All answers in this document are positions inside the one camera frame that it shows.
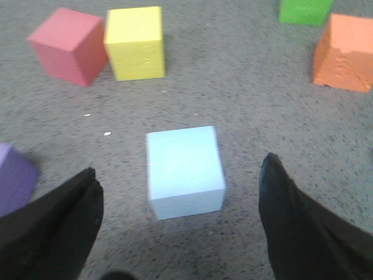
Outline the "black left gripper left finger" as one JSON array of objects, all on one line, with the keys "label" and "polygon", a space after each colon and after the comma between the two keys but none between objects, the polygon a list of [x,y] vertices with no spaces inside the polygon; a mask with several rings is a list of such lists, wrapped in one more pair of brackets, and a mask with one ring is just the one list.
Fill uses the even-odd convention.
[{"label": "black left gripper left finger", "polygon": [[100,229],[93,168],[1,218],[1,279],[78,279]]}]

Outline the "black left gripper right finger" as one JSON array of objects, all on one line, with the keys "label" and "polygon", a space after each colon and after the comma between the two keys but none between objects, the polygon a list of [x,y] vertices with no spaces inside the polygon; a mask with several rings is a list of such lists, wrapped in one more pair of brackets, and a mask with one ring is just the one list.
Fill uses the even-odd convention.
[{"label": "black left gripper right finger", "polygon": [[273,153],[261,166],[259,214],[276,279],[372,279],[372,234],[301,191]]}]

